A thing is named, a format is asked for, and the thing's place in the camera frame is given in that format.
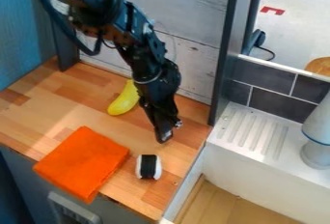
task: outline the tile backsplash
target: tile backsplash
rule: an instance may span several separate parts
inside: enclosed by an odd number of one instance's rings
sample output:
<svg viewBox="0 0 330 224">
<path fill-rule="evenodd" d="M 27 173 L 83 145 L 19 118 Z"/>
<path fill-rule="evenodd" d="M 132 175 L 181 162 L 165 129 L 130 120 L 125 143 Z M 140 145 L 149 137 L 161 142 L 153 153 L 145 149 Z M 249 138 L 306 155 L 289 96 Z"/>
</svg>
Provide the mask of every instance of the tile backsplash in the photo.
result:
<svg viewBox="0 0 330 224">
<path fill-rule="evenodd" d="M 227 97 L 233 102 L 304 123 L 329 89 L 329 82 L 239 59 Z"/>
<path fill-rule="evenodd" d="M 252 62 L 238 60 L 235 63 L 233 79 L 250 85 L 289 94 L 295 74 Z"/>
</svg>

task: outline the wooden counter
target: wooden counter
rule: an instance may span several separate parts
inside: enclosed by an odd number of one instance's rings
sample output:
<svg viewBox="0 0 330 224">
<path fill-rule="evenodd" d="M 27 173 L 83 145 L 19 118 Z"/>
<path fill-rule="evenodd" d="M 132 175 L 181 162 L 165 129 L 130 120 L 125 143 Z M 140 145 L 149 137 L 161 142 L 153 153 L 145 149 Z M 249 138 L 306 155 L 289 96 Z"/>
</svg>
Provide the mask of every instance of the wooden counter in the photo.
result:
<svg viewBox="0 0 330 224">
<path fill-rule="evenodd" d="M 140 107 L 119 117 L 106 113 L 125 81 L 84 64 L 59 72 L 51 60 L 0 92 L 0 143 L 39 161 L 80 126 L 111 137 L 130 148 L 131 157 L 100 193 L 158 220 L 208 135 L 208 106 L 177 96 L 183 127 L 160 145 Z M 135 177 L 137 154 L 160 155 L 164 171 L 159 181 Z"/>
</svg>

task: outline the orange towel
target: orange towel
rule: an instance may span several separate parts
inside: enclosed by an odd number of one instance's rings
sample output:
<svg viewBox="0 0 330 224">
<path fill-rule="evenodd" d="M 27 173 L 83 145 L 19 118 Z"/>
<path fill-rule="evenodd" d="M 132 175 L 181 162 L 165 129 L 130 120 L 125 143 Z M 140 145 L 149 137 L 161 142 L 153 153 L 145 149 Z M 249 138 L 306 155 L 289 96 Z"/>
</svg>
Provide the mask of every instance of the orange towel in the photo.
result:
<svg viewBox="0 0 330 224">
<path fill-rule="evenodd" d="M 128 154 L 127 148 L 83 126 L 38 162 L 34 170 L 89 204 Z"/>
</svg>

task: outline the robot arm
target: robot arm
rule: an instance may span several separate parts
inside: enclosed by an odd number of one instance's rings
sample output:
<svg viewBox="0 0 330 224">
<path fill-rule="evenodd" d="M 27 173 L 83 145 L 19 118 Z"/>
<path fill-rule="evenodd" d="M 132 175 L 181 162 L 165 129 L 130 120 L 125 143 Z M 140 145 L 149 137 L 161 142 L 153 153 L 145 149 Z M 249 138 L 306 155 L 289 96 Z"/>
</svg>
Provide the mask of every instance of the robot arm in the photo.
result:
<svg viewBox="0 0 330 224">
<path fill-rule="evenodd" d="M 181 126 L 174 95 L 179 88 L 178 66 L 165 58 L 160 41 L 146 16 L 125 0 L 60 0 L 69 4 L 69 21 L 85 34 L 97 37 L 92 51 L 77 39 L 48 0 L 40 0 L 53 21 L 79 49 L 97 55 L 104 39 L 112 41 L 132 69 L 140 105 L 154 126 L 156 139 L 164 143 Z"/>
</svg>

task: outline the banana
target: banana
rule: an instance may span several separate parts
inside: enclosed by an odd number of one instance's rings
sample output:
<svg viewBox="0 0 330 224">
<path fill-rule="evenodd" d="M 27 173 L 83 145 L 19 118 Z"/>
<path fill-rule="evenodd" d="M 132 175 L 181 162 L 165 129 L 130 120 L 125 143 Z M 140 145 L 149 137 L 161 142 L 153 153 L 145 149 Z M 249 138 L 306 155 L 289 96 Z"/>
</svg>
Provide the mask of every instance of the banana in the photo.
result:
<svg viewBox="0 0 330 224">
<path fill-rule="evenodd" d="M 109 105 L 108 113 L 112 116 L 128 112 L 139 101 L 133 80 L 127 80 L 122 93 Z"/>
</svg>

